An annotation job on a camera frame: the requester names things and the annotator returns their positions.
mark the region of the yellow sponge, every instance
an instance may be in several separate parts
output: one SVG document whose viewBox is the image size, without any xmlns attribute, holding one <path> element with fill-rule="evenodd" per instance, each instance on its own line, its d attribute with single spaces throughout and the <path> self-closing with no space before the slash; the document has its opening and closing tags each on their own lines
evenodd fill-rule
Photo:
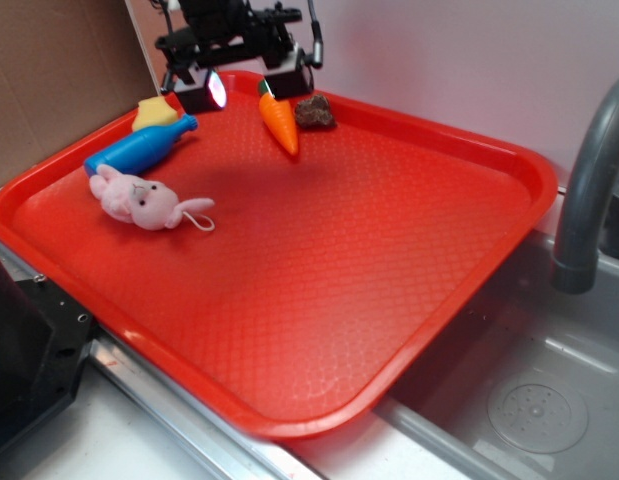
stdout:
<svg viewBox="0 0 619 480">
<path fill-rule="evenodd" d="M 169 106 L 164 97 L 152 97 L 138 102 L 138 115 L 131 125 L 134 132 L 155 125 L 171 125 L 178 121 L 178 112 Z"/>
</svg>

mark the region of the drain strainer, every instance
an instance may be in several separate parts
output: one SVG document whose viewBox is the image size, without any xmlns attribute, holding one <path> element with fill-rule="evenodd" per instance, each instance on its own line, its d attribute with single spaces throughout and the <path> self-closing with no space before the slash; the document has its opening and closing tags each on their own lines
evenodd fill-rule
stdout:
<svg viewBox="0 0 619 480">
<path fill-rule="evenodd" d="M 498 435 L 532 453 L 566 450 L 587 430 L 582 397 L 557 379 L 535 372 L 497 384 L 489 395 L 488 414 Z"/>
</svg>

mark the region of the stuffed bunny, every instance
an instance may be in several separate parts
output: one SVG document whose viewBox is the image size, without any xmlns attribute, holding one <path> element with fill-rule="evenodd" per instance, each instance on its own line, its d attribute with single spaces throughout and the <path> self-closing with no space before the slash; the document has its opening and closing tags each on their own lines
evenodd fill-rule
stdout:
<svg viewBox="0 0 619 480">
<path fill-rule="evenodd" d="M 180 202 L 176 193 L 161 182 L 143 180 L 135 175 L 120 173 L 115 168 L 101 164 L 96 175 L 89 179 L 91 193 L 100 200 L 102 208 L 116 220 L 135 223 L 146 230 L 175 228 L 187 216 L 199 214 L 214 205 L 210 198 L 195 198 Z M 213 222 L 205 217 L 213 230 Z"/>
</svg>

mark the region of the bunny face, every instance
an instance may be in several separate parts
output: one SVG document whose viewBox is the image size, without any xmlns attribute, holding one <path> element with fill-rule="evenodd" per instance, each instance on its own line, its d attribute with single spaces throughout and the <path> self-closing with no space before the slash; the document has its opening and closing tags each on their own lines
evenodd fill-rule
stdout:
<svg viewBox="0 0 619 480">
<path fill-rule="evenodd" d="M 160 230 L 178 205 L 178 196 L 160 182 L 133 183 L 129 192 L 129 213 L 133 223 L 146 230 Z"/>
</svg>

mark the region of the toy carrot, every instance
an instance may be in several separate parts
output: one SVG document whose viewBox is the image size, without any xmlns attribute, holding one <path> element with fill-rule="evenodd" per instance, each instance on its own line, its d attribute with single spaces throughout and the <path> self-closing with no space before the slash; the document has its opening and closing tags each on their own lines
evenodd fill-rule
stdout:
<svg viewBox="0 0 619 480">
<path fill-rule="evenodd" d="M 289 100 L 278 101 L 273 98 L 266 83 L 259 86 L 260 116 L 269 131 L 291 155 L 298 154 L 298 128 Z"/>
</svg>

